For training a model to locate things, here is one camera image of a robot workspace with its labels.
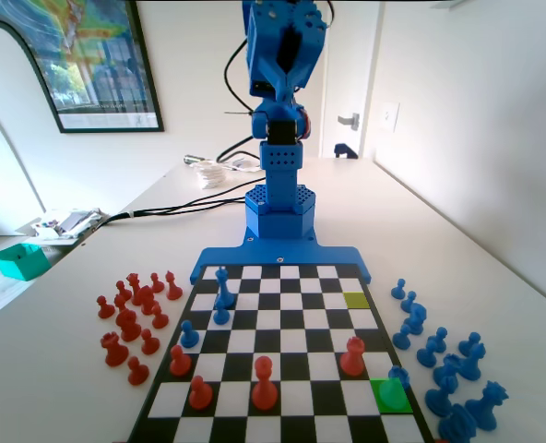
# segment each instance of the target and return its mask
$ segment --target red pawn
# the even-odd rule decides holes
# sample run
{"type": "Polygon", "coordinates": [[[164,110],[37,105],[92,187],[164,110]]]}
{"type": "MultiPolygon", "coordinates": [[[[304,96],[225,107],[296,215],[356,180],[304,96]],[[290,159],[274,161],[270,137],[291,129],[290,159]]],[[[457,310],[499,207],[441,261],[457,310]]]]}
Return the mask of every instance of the red pawn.
{"type": "Polygon", "coordinates": [[[103,335],[101,346],[107,350],[105,363],[110,367],[119,366],[129,355],[127,347],[119,344],[119,336],[116,332],[107,332],[103,335]]]}
{"type": "Polygon", "coordinates": [[[97,297],[97,303],[101,307],[101,309],[99,309],[100,318],[109,318],[115,312],[115,306],[107,305],[107,300],[102,295],[97,297]]]}
{"type": "Polygon", "coordinates": [[[201,376],[195,376],[191,380],[191,394],[189,395],[189,404],[193,409],[201,411],[206,409],[211,403],[214,391],[208,383],[204,383],[201,376]]]}
{"type": "Polygon", "coordinates": [[[129,289],[125,288],[125,284],[121,280],[118,281],[115,286],[117,286],[117,290],[119,291],[119,294],[124,298],[125,302],[132,298],[132,292],[129,289]]]}
{"type": "Polygon", "coordinates": [[[271,359],[265,355],[258,357],[255,361],[255,372],[258,378],[251,394],[253,405],[261,411],[266,411],[275,406],[278,397],[277,387],[271,383],[271,359]]]}
{"type": "Polygon", "coordinates": [[[340,356],[340,368],[348,376],[357,377],[365,369],[363,353],[365,352],[365,343],[359,337],[351,337],[347,341],[347,351],[340,356]]]}
{"type": "Polygon", "coordinates": [[[183,348],[175,344],[171,348],[171,374],[176,377],[182,377],[191,369],[191,357],[183,353],[183,348]]]}
{"type": "Polygon", "coordinates": [[[154,328],[162,329],[169,324],[169,316],[162,314],[162,308],[158,303],[152,307],[152,314],[154,314],[154,319],[152,320],[154,328]]]}
{"type": "Polygon", "coordinates": [[[183,295],[183,289],[174,284],[174,274],[170,271],[166,273],[166,281],[169,283],[169,292],[166,294],[166,298],[169,300],[176,300],[183,295]]]}
{"type": "Polygon", "coordinates": [[[141,365],[137,357],[130,358],[127,361],[127,365],[131,369],[129,376],[127,376],[127,381],[129,381],[131,385],[141,385],[146,381],[146,378],[148,378],[148,375],[150,374],[150,370],[146,365],[141,365]]]}

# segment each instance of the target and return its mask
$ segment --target blue pawn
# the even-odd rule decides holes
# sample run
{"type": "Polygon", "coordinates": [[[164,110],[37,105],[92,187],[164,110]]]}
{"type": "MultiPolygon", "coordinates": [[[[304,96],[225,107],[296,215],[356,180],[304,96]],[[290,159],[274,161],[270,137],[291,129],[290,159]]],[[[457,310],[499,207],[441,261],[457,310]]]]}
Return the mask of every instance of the blue pawn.
{"type": "Polygon", "coordinates": [[[459,351],[464,357],[469,357],[469,350],[472,346],[480,341],[480,334],[478,332],[472,332],[467,340],[462,340],[459,345],[459,351]]]}
{"type": "Polygon", "coordinates": [[[469,357],[461,362],[458,373],[466,380],[476,381],[481,375],[481,371],[478,368],[478,360],[484,358],[484,355],[486,355],[484,343],[476,343],[469,350],[469,357]]]}
{"type": "Polygon", "coordinates": [[[181,323],[181,329],[183,330],[181,346],[184,348],[193,348],[199,342],[199,332],[193,329],[189,320],[181,323]]]}
{"type": "Polygon", "coordinates": [[[466,401],[466,409],[474,417],[476,424],[484,431],[493,431],[496,429],[496,418],[494,418],[494,406],[500,406],[503,401],[508,399],[506,389],[495,381],[486,383],[486,388],[482,391],[484,396],[480,400],[466,401]]]}
{"type": "Polygon", "coordinates": [[[402,308],[404,312],[410,314],[410,307],[414,303],[415,298],[417,298],[417,293],[415,293],[414,291],[410,291],[409,297],[406,300],[403,300],[402,302],[400,302],[400,307],[402,308]]]}
{"type": "Polygon", "coordinates": [[[387,373],[388,378],[400,378],[400,383],[404,390],[410,388],[409,371],[400,366],[392,366],[392,369],[387,373]]]}
{"type": "Polygon", "coordinates": [[[461,357],[454,353],[449,353],[443,359],[443,366],[436,367],[433,371],[433,380],[437,386],[441,384],[443,377],[454,376],[457,374],[461,365],[461,357]]]}
{"type": "Polygon", "coordinates": [[[404,281],[404,279],[398,279],[398,286],[392,289],[392,296],[397,300],[402,300],[406,295],[406,293],[402,289],[405,284],[406,282],[404,281]]]}
{"type": "Polygon", "coordinates": [[[456,403],[451,408],[451,415],[439,422],[439,436],[449,443],[469,443],[476,436],[476,420],[456,403]]]}
{"type": "Polygon", "coordinates": [[[420,348],[417,351],[417,360],[425,367],[433,367],[437,363],[437,357],[435,357],[435,350],[437,349],[437,343],[435,340],[427,341],[426,348],[420,348]]]}
{"type": "Polygon", "coordinates": [[[444,353],[445,349],[447,349],[445,337],[447,337],[447,329],[445,329],[443,326],[437,328],[435,335],[429,337],[429,340],[435,340],[435,343],[437,343],[437,349],[435,350],[436,353],[444,353]]]}
{"type": "Polygon", "coordinates": [[[397,332],[392,337],[392,342],[394,343],[394,346],[406,351],[410,347],[410,339],[407,337],[409,334],[410,334],[409,325],[402,325],[400,327],[400,332],[397,332]]]}
{"type": "Polygon", "coordinates": [[[453,394],[457,389],[457,378],[443,377],[439,384],[439,389],[429,389],[424,396],[424,401],[429,409],[440,417],[447,417],[451,412],[451,401],[449,394],[453,394]]]}

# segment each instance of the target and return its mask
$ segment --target table surface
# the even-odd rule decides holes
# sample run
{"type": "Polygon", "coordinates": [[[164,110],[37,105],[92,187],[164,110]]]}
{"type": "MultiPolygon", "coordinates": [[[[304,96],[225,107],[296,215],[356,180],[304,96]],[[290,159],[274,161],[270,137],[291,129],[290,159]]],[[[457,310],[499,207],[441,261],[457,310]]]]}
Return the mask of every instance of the table surface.
{"type": "MultiPolygon", "coordinates": [[[[229,186],[257,177],[231,175],[229,186]]],[[[416,361],[416,350],[444,326],[449,352],[456,352],[458,342],[473,330],[487,350],[480,361],[481,379],[459,377],[451,400],[480,398],[486,380],[501,383],[510,397],[495,408],[498,429],[479,430],[472,441],[546,441],[546,299],[370,161],[310,160],[299,178],[317,194],[319,243],[355,245],[362,253],[388,332],[398,331],[406,317],[389,294],[398,278],[405,278],[406,289],[416,291],[418,302],[426,306],[425,332],[411,336],[410,349],[398,356],[433,433],[438,419],[422,399],[435,385],[432,371],[416,361]]],[[[241,196],[248,189],[233,194],[241,196]]],[[[127,209],[183,204],[217,191],[199,189],[195,173],[180,165],[127,209]]],[[[171,322],[153,333],[165,343],[191,292],[188,278],[200,251],[239,245],[244,227],[242,205],[117,221],[2,309],[0,443],[126,441],[151,383],[134,388],[127,383],[126,365],[111,369],[104,363],[99,340],[115,326],[97,317],[96,298],[104,294],[112,300],[115,282],[130,272],[148,283],[151,272],[163,276],[171,270],[185,296],[176,302],[162,299],[171,322]]],[[[149,319],[141,323],[146,326],[149,319]]],[[[151,377],[163,346],[143,357],[151,377]]]]}

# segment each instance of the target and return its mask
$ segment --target green box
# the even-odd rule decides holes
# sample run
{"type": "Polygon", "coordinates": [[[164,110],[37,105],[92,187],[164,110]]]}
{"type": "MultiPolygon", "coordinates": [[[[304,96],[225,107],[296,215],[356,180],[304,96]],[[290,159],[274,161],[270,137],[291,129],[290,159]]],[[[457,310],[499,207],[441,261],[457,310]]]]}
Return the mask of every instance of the green box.
{"type": "Polygon", "coordinates": [[[0,251],[0,271],[11,279],[29,281],[50,267],[43,250],[37,245],[19,243],[0,251]]]}

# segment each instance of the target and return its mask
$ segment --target chessboard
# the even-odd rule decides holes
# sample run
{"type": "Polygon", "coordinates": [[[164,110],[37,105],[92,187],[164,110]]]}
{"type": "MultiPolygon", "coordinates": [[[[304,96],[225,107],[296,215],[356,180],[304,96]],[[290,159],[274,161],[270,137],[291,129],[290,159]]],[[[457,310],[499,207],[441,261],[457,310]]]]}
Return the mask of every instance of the chessboard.
{"type": "Polygon", "coordinates": [[[409,411],[380,412],[370,379],[401,365],[374,300],[356,265],[226,266],[237,294],[230,320],[213,320],[219,285],[206,267],[189,296],[128,443],[191,442],[433,442],[408,388],[409,411]],[[184,349],[191,370],[175,377],[168,350],[190,320],[199,342],[184,349]],[[365,370],[342,372],[349,338],[365,344],[365,370]],[[256,409],[255,360],[268,356],[279,398],[256,409]],[[189,405],[191,379],[213,388],[204,410],[189,405]]]}

